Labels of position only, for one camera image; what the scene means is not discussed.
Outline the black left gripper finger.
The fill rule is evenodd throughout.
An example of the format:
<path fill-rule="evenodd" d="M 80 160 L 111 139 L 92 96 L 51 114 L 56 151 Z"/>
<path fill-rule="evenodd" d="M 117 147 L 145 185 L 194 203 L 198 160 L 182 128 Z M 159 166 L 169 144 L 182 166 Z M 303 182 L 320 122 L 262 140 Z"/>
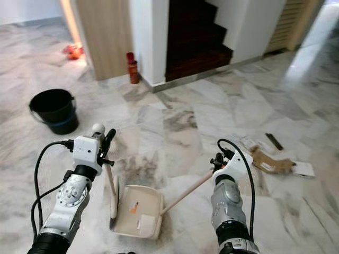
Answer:
<path fill-rule="evenodd" d="M 104 140 L 101 142 L 101 157 L 106 157 L 111 149 L 111 142 L 116 135 L 116 129 L 109 129 L 105 135 Z"/>

